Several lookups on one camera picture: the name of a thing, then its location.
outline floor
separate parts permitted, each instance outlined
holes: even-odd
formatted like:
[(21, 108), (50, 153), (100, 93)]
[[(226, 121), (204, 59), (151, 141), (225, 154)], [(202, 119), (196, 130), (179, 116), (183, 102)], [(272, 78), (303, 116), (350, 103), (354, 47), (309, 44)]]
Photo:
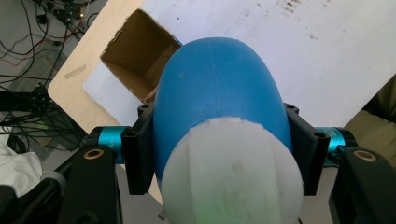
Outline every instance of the floor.
[[(92, 1), (89, 5), (88, 11), (87, 8), (84, 7), (84, 12), (86, 16), (83, 21), (87, 21), (87, 19), (94, 13), (100, 12), (103, 6), (106, 4), (106, 0), (96, 0)], [(25, 10), (23, 8), (25, 6), (28, 18), (26, 17)], [(44, 12), (39, 8), (37, 10), (38, 15), (44, 14)], [(65, 25), (58, 21), (54, 16), (48, 15), (48, 35), (52, 36), (64, 36), (65, 33)], [(89, 23), (92, 24), (94, 21), (95, 15), (89, 20)], [(78, 20), (73, 20), (73, 24), (78, 24)], [(41, 25), (41, 27), (45, 30), (46, 25)], [(29, 33), (32, 33), (32, 39), (30, 36), (26, 37)], [(35, 19), (35, 3), (34, 0), (2, 0), (0, 3), (0, 40), (7, 48), (12, 48), (13, 44), (18, 41), (13, 48), (13, 51), (18, 53), (27, 52), (32, 48), (32, 41), (34, 44), (40, 41), (41, 37), (44, 33), (39, 29), (38, 24)], [(48, 37), (52, 40), (59, 40), (52, 37)], [(77, 40), (74, 37), (69, 37), (64, 44), (64, 48), (62, 53), (67, 57), (71, 54), (74, 47), (77, 45)], [(0, 48), (0, 55), (4, 55), (6, 50), (4, 48)], [(24, 56), (19, 56), (16, 54), (12, 54), (11, 56), (8, 54), (6, 57), (0, 60), (0, 82), (2, 83), (0, 86), (2, 88), (8, 88), (11, 82), (8, 82), (13, 77), (4, 77), (6, 76), (16, 76), (21, 72), (23, 67), (28, 63), (28, 60), (21, 60)], [(64, 151), (64, 150), (54, 150), (44, 161), (43, 161), (43, 169), (44, 170), (53, 170), (63, 161), (65, 161), (73, 152)]]
[[(35, 4), (33, 0), (21, 0), (26, 6), (26, 11), (29, 15), (30, 26), (33, 34), (43, 35), (43, 33), (39, 30), (36, 22), (35, 22)], [(11, 47), (13, 43), (19, 39), (24, 38), (29, 33), (29, 25), (26, 19), (25, 12), (23, 10), (23, 6), (21, 1), (17, 0), (2, 0), (0, 3), (0, 40), (3, 42), (5, 46)], [(106, 0), (97, 0), (90, 4), (89, 15), (92, 13), (99, 12), (100, 9), (104, 6)], [(55, 20), (53, 17), (49, 17), (49, 34), (62, 36), (64, 34), (64, 25), (59, 21)], [(39, 40), (39, 37), (33, 36), (34, 42)], [(77, 44), (77, 40), (75, 38), (69, 38), (64, 45), (63, 53), (68, 56), (73, 51), (73, 48)], [(26, 38), (24, 41), (20, 42), (14, 48), (17, 52), (26, 52), (28, 49), (32, 47), (30, 38)], [(3, 60), (10, 61), (11, 63), (19, 63), (20, 60), (5, 57)], [(18, 66), (13, 66), (6, 61), (0, 61), (0, 71), (3, 75), (17, 75), (22, 68), (25, 66), (26, 62), (21, 62)], [(8, 80), (9, 77), (0, 77), (0, 81)], [(2, 87), (7, 88), (9, 83), (2, 84)], [(65, 161), (73, 152), (70, 151), (53, 151), (43, 162), (44, 170), (53, 170), (63, 161)], [(333, 181), (335, 179), (336, 170), (327, 169), (323, 173), (322, 181), (319, 186), (319, 196), (318, 197), (305, 197), (304, 199), (304, 210), (302, 214), (302, 221), (304, 224), (306, 223), (332, 223), (330, 213), (326, 208), (328, 196), (332, 189)], [(125, 191), (126, 183), (121, 184), (120, 188), (121, 192)], [(130, 196), (124, 199), (124, 205), (132, 210), (139, 210), (139, 214), (147, 213), (144, 215), (145, 220), (152, 219), (150, 223), (154, 223), (158, 221), (158, 218), (153, 220), (156, 215), (161, 212), (162, 207), (156, 203), (144, 203), (144, 206), (140, 206), (138, 203), (131, 203)]]

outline cardboard box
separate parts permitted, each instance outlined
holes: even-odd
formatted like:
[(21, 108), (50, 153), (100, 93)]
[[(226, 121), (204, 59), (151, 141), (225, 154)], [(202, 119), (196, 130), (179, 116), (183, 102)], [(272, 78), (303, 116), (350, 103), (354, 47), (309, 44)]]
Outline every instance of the cardboard box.
[(137, 107), (154, 101), (163, 69), (180, 46), (138, 9), (108, 43), (83, 89), (120, 125), (133, 125)]
[(166, 30), (138, 9), (108, 44), (101, 60), (137, 99), (150, 102), (163, 68), (179, 47)]

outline black cable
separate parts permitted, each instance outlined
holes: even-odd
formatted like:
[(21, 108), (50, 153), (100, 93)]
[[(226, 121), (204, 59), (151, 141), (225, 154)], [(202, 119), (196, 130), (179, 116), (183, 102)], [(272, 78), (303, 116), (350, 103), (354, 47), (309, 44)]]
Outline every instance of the black cable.
[[(43, 11), (44, 11), (44, 15), (46, 15), (47, 16), (47, 14), (49, 13), (46, 9), (44, 9), (43, 8), (43, 6), (41, 5), (41, 4), (38, 4), (38, 3), (35, 3), (36, 4), (36, 7), (35, 7), (35, 16), (37, 17), (38, 16), (38, 13), (37, 13), (37, 7), (40, 7)], [(61, 21), (61, 20), (59, 20), (55, 15), (53, 15), (52, 13), (49, 13), (51, 16), (53, 16), (56, 20), (58, 20), (58, 21), (60, 21), (61, 23), (63, 23), (65, 26), (67, 26), (69, 23), (70, 23), (70, 21)], [(43, 30), (43, 28), (41, 27), (41, 24), (38, 22), (38, 21), (36, 21), (37, 22), (37, 26), (38, 26), (38, 28), (40, 28), (40, 30), (44, 33), (45, 31)], [(75, 35), (75, 34), (73, 34), (73, 31), (74, 29), (72, 29), (72, 28), (70, 28), (70, 34), (69, 35), (72, 35), (72, 36), (74, 36), (75, 38), (76, 38), (76, 40), (77, 41), (79, 41), (80, 40), (80, 38), (79, 38), (79, 36), (77, 36), (77, 35)], [(64, 37), (61, 37), (61, 36), (54, 36), (54, 35), (50, 35), (50, 34), (48, 34), (48, 36), (49, 37), (52, 37), (52, 38), (55, 38), (55, 39), (64, 39)]]
[[(15, 119), (12, 113), (8, 113), (8, 114), (6, 115), (6, 118), (7, 118), (8, 116), (10, 116), (11, 119)], [(27, 150), (29, 150), (29, 148), (30, 148), (30, 141), (29, 141), (29, 138), (28, 138), (27, 134), (22, 134), (22, 136), (26, 139)]]
[[(23, 71), (23, 73), (22, 73), (21, 75), (16, 76), (16, 77), (14, 77), (14, 78), (12, 78), (12, 79), (9, 79), (9, 80), (7, 80), (7, 81), (1, 81), (0, 84), (12, 82), (12, 81), (15, 81), (15, 80), (17, 80), (17, 79), (23, 77), (24, 75), (27, 74), (27, 72), (32, 68), (33, 64), (35, 63), (35, 47), (36, 47), (36, 45), (33, 43), (33, 37), (31, 36), (31, 34), (32, 34), (32, 27), (31, 27), (31, 24), (30, 24), (29, 15), (28, 15), (28, 13), (27, 13), (26, 6), (25, 6), (24, 3), (22, 2), (22, 0), (21, 0), (21, 3), (22, 3), (22, 6), (23, 6), (23, 9), (24, 9), (24, 12), (25, 12), (26, 20), (27, 20), (27, 22), (28, 22), (29, 34), (30, 34), (30, 39), (31, 39), (31, 43), (32, 43), (32, 49), (29, 50), (29, 51), (32, 51), (32, 52), (33, 52), (33, 56), (34, 56), (34, 57), (32, 58), (32, 62), (29, 64), (28, 68), (27, 68), (25, 71)], [(44, 33), (44, 36), (43, 36), (43, 38), (41, 39), (41, 41), (44, 41), (44, 39), (47, 37), (47, 32), (48, 32), (48, 27), (47, 27), (46, 32)], [(1, 76), (1, 77), (10, 77), (9, 75), (4, 75), (4, 74), (0, 74), (0, 76)]]
[[(37, 55), (39, 55), (40, 53), (42, 53), (42, 52), (44, 52), (44, 51), (56, 51), (56, 52), (58, 52), (58, 50), (56, 50), (56, 49), (42, 49), (42, 50), (40, 50), (40, 51), (38, 51), (36, 54), (35, 54), (35, 56), (37, 56)], [(8, 57), (11, 57), (11, 58), (13, 58), (13, 59), (16, 59), (16, 60), (29, 60), (29, 59), (32, 59), (33, 58), (33, 56), (30, 56), (30, 57), (27, 57), (27, 58), (18, 58), (18, 57), (16, 57), (16, 56), (13, 56), (13, 55), (11, 55), (11, 54), (8, 54)]]
[(64, 140), (68, 141), (69, 143), (75, 144), (75, 146), (72, 147), (71, 149), (80, 149), (80, 148), (82, 148), (85, 145), (85, 142), (87, 141), (87, 134), (85, 132), (83, 132), (79, 128), (79, 126), (77, 126), (73, 122), (73, 120), (68, 118), (64, 114), (62, 109), (58, 108), (58, 110), (56, 112), (58, 112), (58, 114), (54, 115), (54, 118), (50, 120), (51, 125), (55, 126), (53, 121), (57, 121), (57, 122), (61, 123), (63, 126), (68, 127), (69, 129), (73, 129), (74, 130), (73, 134), (63, 135), (63, 138), (64, 138)]
[(12, 148), (17, 154), (23, 154), (28, 152), (24, 142), (16, 135), (10, 134), (8, 138), (7, 145)]
[(28, 135), (27, 133), (24, 133), (23, 137), (26, 139), (26, 145), (27, 145), (26, 150), (29, 151), (29, 149), (30, 149), (29, 135)]
[[(0, 77), (15, 77), (15, 79), (6, 81), (6, 82), (11, 82), (11, 81), (19, 79), (21, 77), (21, 75), (15, 75), (15, 76), (12, 76), (12, 75), (0, 75)], [(36, 80), (47, 80), (44, 77), (23, 77), (23, 78), (36, 79)]]
[[(55, 109), (53, 109), (52, 111), (60, 112), (60, 111), (62, 111), (62, 109), (60, 109), (60, 108), (55, 108)], [(10, 114), (9, 116), (11, 116), (12, 119), (20, 119), (20, 118), (21, 118), (21, 117), (19, 117), (19, 118), (14, 118), (12, 114)], [(50, 117), (50, 116), (47, 116), (47, 117), (44, 117), (42, 120), (45, 120), (45, 119), (51, 119), (51, 117)], [(35, 123), (36, 123), (36, 124), (42, 124), (42, 123), (37, 123), (37, 122), (38, 122), (38, 120), (30, 121), (30, 124), (35, 124)], [(51, 125), (52, 125), (54, 128), (57, 128), (56, 125), (55, 125), (53, 122), (51, 123)], [(57, 129), (54, 129), (54, 130), (43, 130), (43, 129), (34, 128), (34, 127), (22, 126), (22, 125), (20, 125), (18, 122), (15, 123), (14, 125), (12, 125), (11, 127), (18, 127), (18, 128), (21, 130), (21, 132), (15, 132), (15, 131), (13, 131), (12, 134), (14, 134), (14, 135), (19, 135), (19, 136), (23, 136), (24, 138), (26, 138), (27, 144), (28, 144), (28, 145), (30, 144), (29, 138), (32, 139), (32, 140), (34, 140), (35, 142), (37, 142), (37, 141), (35, 140), (36, 137), (46, 137), (46, 138), (49, 138), (49, 137), (62, 137), (64, 140), (66, 140), (66, 141), (68, 141), (69, 143), (72, 143), (72, 144), (75, 145), (74, 147), (72, 147), (72, 148), (70, 148), (70, 149), (77, 149), (77, 148), (82, 147), (82, 144), (83, 144), (83, 143), (81, 143), (81, 141), (83, 141), (84, 137), (86, 137), (86, 136), (76, 137), (76, 130), (77, 130), (77, 129), (72, 129), (72, 128), (65, 129), (65, 128), (61, 127), (61, 128), (62, 128), (61, 130), (59, 130), (59, 129), (58, 129), (58, 130), (57, 130)], [(4, 130), (5, 133), (9, 133), (9, 130), (6, 130), (5, 127), (3, 127), (3, 130)], [(55, 133), (55, 134), (31, 135), (32, 133), (44, 133), (44, 132), (47, 132), (47, 133), (53, 132), (53, 133)], [(72, 139), (72, 140), (70, 140), (67, 136), (72, 136), (72, 135), (73, 135), (75, 138)], [(57, 147), (49, 147), (49, 146), (45, 146), (45, 147), (51, 148), (51, 149), (57, 149), (57, 150), (65, 150), (65, 149), (63, 149), (63, 148), (60, 149), (60, 148), (57, 148)]]
[(9, 89), (7, 89), (7, 88), (5, 88), (5, 87), (0, 86), (0, 89), (2, 89), (2, 90), (4, 90), (4, 91), (7, 91), (7, 92), (13, 94), (13, 95), (16, 96), (16, 97), (19, 97), (19, 98), (22, 98), (22, 99), (26, 99), (26, 100), (31, 100), (30, 97), (27, 97), (27, 96), (25, 96), (25, 95), (23, 95), (23, 94), (20, 94), (19, 92), (11, 91), (11, 90), (9, 90)]
[[(41, 5), (39, 5), (38, 3), (35, 3), (35, 15), (36, 15), (36, 16), (38, 15), (38, 14), (37, 14), (37, 6), (40, 6), (40, 7), (42, 8)], [(47, 27), (46, 27), (46, 31), (44, 31), (43, 28), (40, 26), (40, 23), (38, 23), (38, 20), (36, 20), (36, 22), (37, 22), (37, 25), (38, 25), (38, 27), (40, 28), (40, 30), (41, 30), (44, 34), (46, 34), (47, 36), (50, 36), (50, 37), (56, 38), (56, 39), (64, 39), (64, 36), (53, 36), (53, 35), (48, 34), (48, 28), (49, 28), (48, 25), (47, 25)], [(14, 49), (16, 43), (21, 42), (22, 40), (26, 39), (29, 35), (34, 35), (34, 34), (28, 34), (28, 35), (25, 36), (23, 39), (16, 41), (10, 49), (9, 49), (8, 47), (6, 47), (6, 46), (4, 45), (4, 43), (0, 40), (0, 45), (7, 51), (7, 52), (5, 52), (5, 53), (2, 52), (2, 53), (4, 53), (4, 55), (1, 56), (0, 59), (4, 58), (8, 53), (13, 53), (13, 54), (17, 54), (17, 55), (24, 56), (24, 55), (27, 55), (27, 54), (29, 54), (30, 52), (32, 52), (33, 48), (29, 49), (29, 50), (28, 50), (27, 52), (25, 52), (25, 53), (19, 53), (19, 52), (13, 51), (13, 49)], [(76, 38), (78, 41), (80, 40), (80, 37), (79, 37), (79, 36), (75, 36), (75, 38)], [(44, 37), (41, 39), (41, 41), (39, 41), (39, 42), (37, 42), (37, 43), (35, 44), (34, 48), (36, 48), (43, 40), (44, 40)]]
[[(10, 49), (13, 50), (13, 49), (15, 48), (15, 46), (17, 45), (17, 43), (22, 42), (22, 41), (25, 40), (29, 35), (34, 35), (34, 34), (28, 34), (28, 35), (26, 35), (24, 38), (15, 41), (14, 44), (12, 45), (12, 47), (11, 47)], [(5, 58), (5, 57), (9, 54), (9, 50), (7, 49), (6, 52), (1, 52), (1, 53), (2, 53), (3, 55), (0, 57), (0, 59), (3, 59), (3, 58)]]
[(26, 120), (34, 118), (34, 117), (35, 117), (35, 115), (11, 118), (10, 120), (1, 121), (0, 125), (8, 127), (8, 126), (12, 126), (12, 124), (18, 124), (22, 121), (26, 121)]
[[(45, 122), (33, 122), (33, 121), (31, 122), (30, 121), (29, 123), (25, 123), (24, 125), (27, 125), (27, 124), (35, 125), (35, 126), (43, 125), (43, 126), (49, 127), (48, 129), (43, 129), (43, 128), (38, 128), (38, 127), (34, 127), (34, 126), (29, 127), (29, 126), (20, 125), (20, 127), (24, 128), (24, 129), (28, 129), (28, 130), (30, 130), (29, 132), (32, 132), (32, 133), (38, 133), (38, 132), (75, 133), (75, 131), (76, 131), (76, 129), (70, 128), (70, 127), (63, 128), (63, 127), (58, 127), (56, 125), (47, 126)], [(9, 125), (9, 126), (4, 126), (4, 127), (14, 128), (14, 127), (17, 127), (17, 125)]]
[(32, 52), (43, 40), (44, 40), (44, 38), (41, 39), (40, 41), (38, 41), (36, 44), (34, 44), (33, 47), (32, 47), (31, 49), (29, 49), (26, 53), (15, 52), (15, 51), (13, 51), (12, 49), (7, 48), (7, 47), (3, 44), (3, 42), (2, 42), (1, 40), (0, 40), (0, 45), (1, 45), (7, 52), (11, 52), (11, 53), (13, 53), (13, 54), (17, 54), (17, 55), (24, 56), (24, 55), (28, 55), (30, 52)]
[(66, 25), (66, 29), (65, 29), (65, 32), (64, 32), (64, 41), (62, 42), (61, 49), (59, 50), (58, 56), (56, 57), (56, 60), (55, 60), (55, 63), (53, 64), (52, 69), (50, 70), (49, 75), (48, 75), (46, 81), (43, 84), (43, 86), (45, 86), (45, 87), (47, 87), (47, 83), (51, 80), (50, 77), (52, 76), (52, 73), (53, 73), (53, 70), (55, 69), (56, 63), (59, 61), (59, 58), (61, 57), (62, 51), (64, 50), (64, 43), (66, 42), (65, 40), (67, 38), (67, 31), (69, 29), (69, 24), (70, 24), (70, 22), (67, 23), (67, 25)]
[(90, 28), (90, 19), (92, 16), (97, 16), (99, 14), (99, 12), (93, 13), (91, 14), (91, 16), (87, 19), (87, 27)]

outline wire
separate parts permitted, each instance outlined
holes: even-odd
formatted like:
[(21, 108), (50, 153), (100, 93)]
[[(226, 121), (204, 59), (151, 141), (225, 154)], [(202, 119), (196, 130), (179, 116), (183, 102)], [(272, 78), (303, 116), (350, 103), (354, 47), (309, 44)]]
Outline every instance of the wire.
[[(39, 4), (39, 3), (35, 3), (35, 16), (36, 16), (36, 17), (38, 16), (38, 12), (37, 12), (37, 8), (38, 8), (38, 7), (40, 7), (41, 10), (43, 10), (44, 15), (47, 16), (48, 11), (47, 11), (46, 9), (44, 9), (43, 6), (42, 6), (41, 4)], [(55, 15), (53, 15), (52, 13), (50, 13), (50, 15), (53, 16), (56, 20), (60, 21), (60, 20), (59, 20)], [(43, 33), (45, 33), (45, 31), (44, 31), (43, 28), (41, 27), (42, 24), (40, 24), (40, 23), (38, 22), (38, 20), (35, 20), (35, 21), (36, 21), (36, 23), (37, 23), (38, 28), (40, 28), (40, 30), (41, 30)], [(67, 22), (65, 22), (65, 21), (60, 21), (60, 22), (62, 22), (64, 25), (66, 25), (66, 24), (68, 24), (70, 21), (67, 21)], [(48, 34), (48, 36), (49, 36), (49, 37), (52, 37), (52, 38), (55, 38), (55, 39), (64, 39), (64, 36), (54, 36), (54, 35), (50, 35), (50, 34)]]
[(55, 63), (53, 64), (52, 69), (50, 70), (49, 75), (48, 75), (46, 81), (43, 84), (45, 87), (47, 87), (47, 84), (50, 81), (50, 77), (52, 76), (53, 70), (55, 69), (56, 63), (59, 61), (59, 58), (61, 57), (62, 51), (64, 50), (64, 43), (65, 43), (65, 41), (68, 38), (67, 37), (68, 29), (69, 29), (69, 23), (67, 23), (67, 25), (66, 25), (66, 29), (65, 29), (65, 32), (64, 32), (65, 38), (64, 38), (64, 41), (62, 41), (61, 49), (59, 50), (58, 56), (56, 57), (56, 60), (55, 60)]
[[(37, 48), (37, 49), (40, 48), (40, 46), (41, 46), (41, 44), (42, 44), (43, 42), (44, 42), (44, 40), (41, 40), (41, 41), (39, 42), (40, 44), (37, 45), (36, 48)], [(9, 63), (9, 64), (11, 64), (12, 66), (16, 67), (16, 66), (20, 65), (23, 61), (25, 61), (26, 58), (30, 55), (30, 53), (26, 54), (26, 56), (25, 56), (24, 58), (22, 58), (18, 63), (12, 63), (12, 62), (10, 62), (9, 60), (5, 60), (5, 59), (0, 59), (0, 62), (6, 62), (6, 63)]]
[[(24, 12), (25, 12), (26, 20), (27, 20), (27, 23), (28, 23), (29, 34), (30, 34), (30, 39), (31, 39), (31, 44), (32, 44), (32, 49), (29, 50), (28, 52), (30, 52), (30, 51), (33, 52), (33, 58), (32, 58), (31, 63), (29, 64), (29, 66), (26, 68), (25, 71), (23, 71), (23, 73), (22, 73), (21, 75), (15, 76), (14, 78), (11, 78), (11, 79), (6, 80), (6, 81), (1, 81), (0, 84), (12, 82), (12, 81), (15, 81), (15, 80), (17, 80), (17, 79), (19, 79), (19, 78), (21, 78), (21, 77), (24, 77), (24, 75), (27, 74), (27, 72), (32, 68), (33, 64), (35, 63), (35, 44), (34, 44), (34, 42), (33, 42), (33, 37), (32, 37), (32, 27), (31, 27), (31, 23), (30, 23), (30, 20), (29, 20), (29, 15), (28, 15), (27, 10), (26, 10), (26, 6), (25, 6), (25, 4), (22, 2), (22, 0), (21, 0), (21, 3), (22, 3), (23, 10), (24, 10)], [(43, 36), (42, 40), (45, 39), (45, 38), (47, 37), (47, 32), (48, 32), (48, 27), (47, 27), (47, 29), (46, 29), (46, 32), (44, 33), (44, 36)], [(0, 74), (0, 76), (1, 76), (1, 77), (13, 77), (13, 76), (8, 76), (8, 75), (4, 75), (4, 74)]]
[(99, 15), (99, 12), (96, 12), (96, 13), (91, 14), (91, 16), (87, 19), (87, 26), (88, 26), (88, 28), (90, 28), (90, 20), (91, 20), (91, 17), (92, 17), (92, 16), (97, 16), (97, 15)]
[(87, 3), (87, 12), (86, 12), (87, 15), (89, 14), (88, 12), (90, 11), (90, 2), (91, 2), (91, 0), (88, 1), (88, 3)]
[[(34, 35), (34, 34), (28, 34), (28, 35), (26, 35), (24, 38), (15, 41), (14, 44), (12, 45), (12, 47), (11, 47), (10, 49), (14, 49), (15, 46), (16, 46), (18, 43), (20, 43), (20, 42), (22, 42), (23, 40), (25, 40), (29, 35)], [(0, 52), (3, 54), (3, 55), (0, 57), (0, 59), (3, 59), (4, 57), (6, 57), (6, 56), (9, 54), (9, 50), (7, 50), (7, 52), (2, 52), (2, 51), (0, 51)]]
[[(14, 65), (19, 65), (21, 64), (21, 62), (26, 61), (27, 59), (32, 59), (32, 60), (30, 61), (29, 66), (22, 72), (21, 75), (18, 76), (0, 75), (0, 77), (8, 77), (8, 80), (2, 81), (0, 82), (0, 84), (7, 83), (10, 81), (15, 81), (19, 78), (30, 78), (30, 79), (44, 81), (45, 82), (44, 86), (46, 87), (53, 76), (53, 72), (56, 68), (57, 63), (62, 60), (61, 55), (64, 49), (64, 44), (67, 42), (68, 39), (70, 39), (72, 35), (78, 35), (79, 33), (83, 33), (80, 32), (78, 28), (83, 23), (83, 21), (79, 21), (78, 25), (76, 26), (74, 26), (71, 22), (67, 22), (65, 24), (64, 36), (60, 38), (61, 39), (60, 41), (58, 41), (61, 47), (59, 51), (56, 50), (58, 52), (58, 55), (47, 77), (26, 76), (28, 71), (32, 68), (33, 64), (35, 63), (36, 61), (35, 56), (38, 55), (38, 53), (41, 53), (44, 50), (55, 50), (55, 49), (42, 49), (40, 51), (37, 51), (38, 48), (40, 48), (44, 42), (46, 41), (53, 42), (53, 40), (47, 39), (49, 27), (47, 25), (46, 30), (43, 31), (44, 36), (34, 35), (32, 33), (29, 15), (22, 0), (21, 3), (26, 15), (26, 20), (28, 22), (29, 34), (24, 38), (15, 41), (11, 48), (5, 48), (6, 51), (2, 52), (2, 58), (0, 59), (3, 59), (4, 57), (8, 56), (20, 60), (18, 64), (14, 63)], [(34, 36), (41, 37), (41, 39), (37, 43), (35, 43), (33, 39)], [(26, 53), (15, 51), (14, 47), (28, 37), (30, 37), (32, 48)], [(4, 91), (12, 92), (2, 86), (0, 86), (0, 89)], [(12, 92), (12, 93), (15, 94), (16, 96), (18, 95), (22, 96), (17, 92)], [(22, 104), (24, 105), (32, 105), (33, 102), (35, 101), (35, 99), (32, 98), (31, 96), (25, 97), (25, 100), (26, 101), (23, 101), (22, 98), (23, 101)], [(21, 106), (22, 104), (12, 103), (12, 102), (10, 103), (12, 109), (8, 111), (8, 113), (5, 115), (3, 119), (0, 119), (0, 126), (3, 126), (2, 129), (5, 130), (4, 133), (1, 134), (8, 133), (18, 136), (22, 140), (22, 142), (24, 142), (27, 145), (28, 149), (31, 149), (31, 145), (33, 142), (36, 142), (40, 145), (40, 143), (38, 142), (39, 138), (56, 138), (56, 137), (62, 137), (63, 141), (67, 141), (69, 143), (68, 147), (71, 148), (58, 148), (47, 145), (44, 145), (44, 147), (57, 149), (57, 150), (71, 150), (71, 149), (79, 149), (83, 146), (84, 142), (86, 141), (87, 134), (85, 134), (85, 132), (83, 132), (79, 128), (79, 126), (77, 126), (77, 124), (74, 123), (74, 121), (71, 120), (64, 113), (64, 111), (62, 111), (62, 109), (59, 106), (57, 106), (55, 103), (49, 101), (49, 105), (45, 114), (35, 113), (35, 112), (20, 112), (18, 111), (18, 107)], [(12, 127), (13, 130), (12, 131), (8, 130), (7, 128), (5, 128), (6, 126)]]

